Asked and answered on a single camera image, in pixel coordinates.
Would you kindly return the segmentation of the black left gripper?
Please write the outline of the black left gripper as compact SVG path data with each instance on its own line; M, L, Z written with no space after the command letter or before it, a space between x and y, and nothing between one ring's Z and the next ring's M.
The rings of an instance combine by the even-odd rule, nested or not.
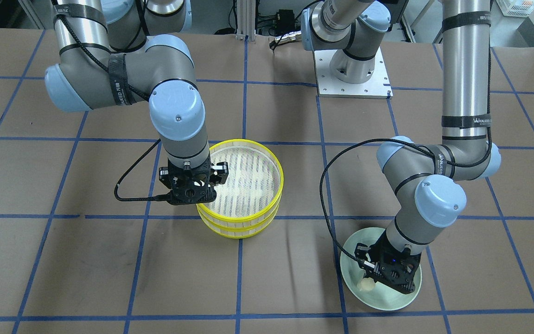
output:
M359 265L375 265L374 269L365 269L365 278L383 283L401 294L414 292L415 273L421 262L420 254L411 255L408 249L396 250L383 234L373 245L356 245L354 256Z

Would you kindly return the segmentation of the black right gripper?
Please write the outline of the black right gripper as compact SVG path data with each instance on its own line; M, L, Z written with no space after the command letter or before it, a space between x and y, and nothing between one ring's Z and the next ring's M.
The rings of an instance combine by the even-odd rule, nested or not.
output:
M229 176L229 163L226 161L220 161L218 163L211 164L211 184L212 186L223 185L226 183ZM169 192L172 189L172 182L178 180L204 180L208 183L210 179L210 159L206 159L201 165L196 168L184 167L180 168L171 162L167 167L159 168L159 181L169 188ZM158 201L166 201L168 194L162 194L158 196Z

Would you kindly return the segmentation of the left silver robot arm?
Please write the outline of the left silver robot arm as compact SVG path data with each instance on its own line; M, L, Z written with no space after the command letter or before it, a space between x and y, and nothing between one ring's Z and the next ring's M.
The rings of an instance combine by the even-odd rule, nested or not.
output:
M502 162L491 139L491 1L444 0L442 143L416 144L404 136L378 139L378 165L400 204L373 244L349 252L329 234L364 277L401 294L414 292L422 250L451 226L466 206L460 180L489 177ZM375 0L316 0L300 16L305 50L335 50L337 78L358 84L388 29L387 8Z

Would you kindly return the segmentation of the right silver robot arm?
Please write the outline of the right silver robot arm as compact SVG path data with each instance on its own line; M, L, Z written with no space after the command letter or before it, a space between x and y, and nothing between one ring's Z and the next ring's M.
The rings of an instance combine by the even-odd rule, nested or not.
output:
M58 64L44 77L51 101L65 112L146 101L167 152L159 169L167 194L146 201L209 203L228 163L212 163L205 105L194 62L175 36L191 25L188 0L53 0Z

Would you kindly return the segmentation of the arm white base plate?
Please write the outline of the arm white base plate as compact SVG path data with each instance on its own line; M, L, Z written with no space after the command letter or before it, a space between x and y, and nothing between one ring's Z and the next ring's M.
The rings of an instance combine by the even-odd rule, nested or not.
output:
M394 96L381 49L375 57L358 61L343 50L314 51L320 97L377 98Z

